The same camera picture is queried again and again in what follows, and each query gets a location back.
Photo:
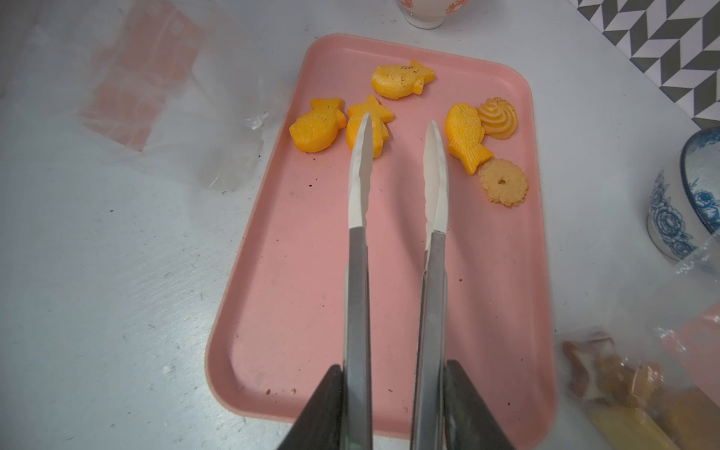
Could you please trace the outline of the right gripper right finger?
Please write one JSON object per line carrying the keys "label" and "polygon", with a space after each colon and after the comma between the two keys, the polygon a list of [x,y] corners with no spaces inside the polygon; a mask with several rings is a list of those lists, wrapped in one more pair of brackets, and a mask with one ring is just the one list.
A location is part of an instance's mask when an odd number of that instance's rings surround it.
{"label": "right gripper right finger", "polygon": [[515,449],[457,360],[444,368],[444,435],[448,449]]}

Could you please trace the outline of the metal tongs white tips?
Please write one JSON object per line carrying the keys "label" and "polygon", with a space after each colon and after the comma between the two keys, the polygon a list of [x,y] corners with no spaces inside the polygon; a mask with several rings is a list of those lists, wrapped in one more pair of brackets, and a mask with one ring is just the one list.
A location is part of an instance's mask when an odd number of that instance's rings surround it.
{"label": "metal tongs white tips", "polygon": [[369,449],[373,444],[371,389],[371,276],[380,278],[379,298],[384,312],[408,306],[419,315],[419,336],[414,375],[399,376],[414,382],[412,398],[412,449],[440,449],[444,440],[444,366],[446,365],[446,235],[449,216],[449,175],[438,124],[430,121],[423,140],[423,194],[426,220],[425,250],[411,257],[396,244],[369,251],[367,213],[373,168],[373,125],[365,114],[352,150],[349,174],[349,259],[345,276],[343,356],[343,413],[340,446]]}

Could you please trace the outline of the clear resealable bag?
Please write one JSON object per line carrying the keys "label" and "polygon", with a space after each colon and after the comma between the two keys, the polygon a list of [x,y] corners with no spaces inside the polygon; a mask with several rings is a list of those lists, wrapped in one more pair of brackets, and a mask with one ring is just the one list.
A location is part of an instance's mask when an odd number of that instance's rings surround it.
{"label": "clear resealable bag", "polygon": [[[611,337],[622,358],[621,402],[582,401],[569,390],[564,341]],[[672,268],[654,290],[627,300],[611,322],[568,333],[558,342],[564,392],[604,446],[613,449],[586,414],[596,405],[669,410],[695,431],[683,449],[719,446],[719,235]]]}
{"label": "clear resealable bag", "polygon": [[287,85],[215,1],[5,1],[1,158],[91,153],[219,192],[247,184]]}

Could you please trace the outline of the yellow rectangular biscuit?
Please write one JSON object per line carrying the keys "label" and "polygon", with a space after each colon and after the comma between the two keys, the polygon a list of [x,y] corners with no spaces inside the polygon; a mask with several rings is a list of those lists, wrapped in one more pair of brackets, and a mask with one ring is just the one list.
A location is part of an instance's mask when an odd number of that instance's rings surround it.
{"label": "yellow rectangular biscuit", "polygon": [[585,413],[613,449],[683,449],[695,431],[669,410],[595,405]]}

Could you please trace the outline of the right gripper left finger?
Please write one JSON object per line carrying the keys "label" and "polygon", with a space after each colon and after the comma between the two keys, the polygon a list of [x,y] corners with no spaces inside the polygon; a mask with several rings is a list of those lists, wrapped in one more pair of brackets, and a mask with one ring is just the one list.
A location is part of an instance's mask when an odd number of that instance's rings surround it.
{"label": "right gripper left finger", "polygon": [[343,370],[331,366],[277,450],[339,450],[343,413]]}

